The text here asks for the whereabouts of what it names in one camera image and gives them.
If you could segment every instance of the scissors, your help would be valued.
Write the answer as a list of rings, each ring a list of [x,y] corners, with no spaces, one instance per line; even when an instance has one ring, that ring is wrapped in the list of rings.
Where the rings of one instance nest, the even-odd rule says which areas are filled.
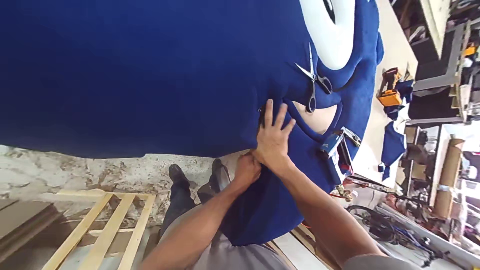
[[[308,102],[308,105],[305,106],[305,110],[307,112],[313,112],[317,105],[317,101],[315,99],[315,82],[318,81],[320,83],[320,87],[327,95],[330,95],[333,92],[333,87],[332,87],[332,84],[330,83],[330,80],[327,77],[320,77],[319,75],[316,75],[315,72],[313,71],[312,46],[310,43],[308,44],[308,47],[310,50],[310,72],[306,71],[297,63],[295,64],[299,67],[301,71],[303,71],[303,73],[305,73],[312,80],[312,96],[310,97],[310,101]]]

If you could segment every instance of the bicycle wheel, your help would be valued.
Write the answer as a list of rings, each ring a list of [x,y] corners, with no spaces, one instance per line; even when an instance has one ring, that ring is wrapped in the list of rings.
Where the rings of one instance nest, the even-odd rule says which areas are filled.
[[[361,223],[368,227],[367,231],[376,241],[395,241],[395,230],[384,215],[360,205],[349,206],[347,211],[356,219],[361,219]]]

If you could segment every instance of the hand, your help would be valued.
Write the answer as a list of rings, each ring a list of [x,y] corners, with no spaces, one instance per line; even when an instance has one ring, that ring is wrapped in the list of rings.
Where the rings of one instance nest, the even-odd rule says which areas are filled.
[[[260,126],[257,135],[257,149],[253,156],[262,164],[267,166],[273,172],[287,165],[290,161],[288,157],[288,136],[295,126],[295,119],[291,119],[288,125],[282,130],[287,105],[283,103],[276,116],[275,125],[273,120],[273,100],[269,99],[265,106],[265,126]]]
[[[250,152],[241,155],[237,160],[235,178],[230,185],[243,193],[253,182],[257,181],[261,169],[260,163]]]

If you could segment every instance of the concrete floor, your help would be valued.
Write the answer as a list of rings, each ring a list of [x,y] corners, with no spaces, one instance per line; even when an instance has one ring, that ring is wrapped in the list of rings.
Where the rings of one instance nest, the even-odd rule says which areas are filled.
[[[239,153],[222,158],[231,177]],[[142,158],[83,159],[54,152],[38,152],[0,145],[0,198],[46,200],[44,193],[60,189],[157,194],[149,225],[160,225],[169,206],[172,181],[168,167],[178,164],[191,181],[192,198],[208,182],[212,158],[147,154]],[[90,203],[55,204],[66,216],[83,214]]]

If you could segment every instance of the blue plush fabric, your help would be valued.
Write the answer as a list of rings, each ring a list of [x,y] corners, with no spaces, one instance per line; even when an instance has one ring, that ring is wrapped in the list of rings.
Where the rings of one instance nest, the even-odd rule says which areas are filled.
[[[288,141],[288,155],[297,167],[326,192],[334,188],[326,163],[318,156],[323,141],[333,131],[346,127],[363,138],[373,98],[376,65],[382,60],[383,46],[378,29],[378,10],[375,1],[357,1],[355,10],[355,35],[352,57],[347,66],[338,71],[318,68],[323,75],[332,78],[332,84],[338,89],[328,106],[337,105],[336,115],[323,134],[308,127],[299,112],[288,98],[285,118],[297,120]],[[351,77],[345,81],[345,74]],[[281,100],[274,99],[274,113]],[[355,157],[358,148],[347,140],[350,154]],[[266,243],[288,231],[303,220],[295,201],[281,183],[267,168],[263,168],[260,179],[241,195],[230,208],[222,232],[233,245]]]
[[[385,165],[382,180],[390,177],[390,166],[397,161],[407,150],[405,135],[398,133],[393,122],[385,126],[384,148],[382,149],[382,163]]]
[[[219,157],[256,147],[258,109],[273,98],[298,122],[290,157],[327,192],[316,150],[342,126],[363,137],[383,56],[376,3],[356,0],[347,65],[329,70],[312,48],[336,89],[317,85],[317,108],[338,105],[318,135],[291,103],[310,97],[294,65],[309,66],[311,42],[297,0],[13,0],[0,15],[0,144],[88,158]],[[266,168],[228,216],[222,230],[235,245],[265,243],[302,220]]]

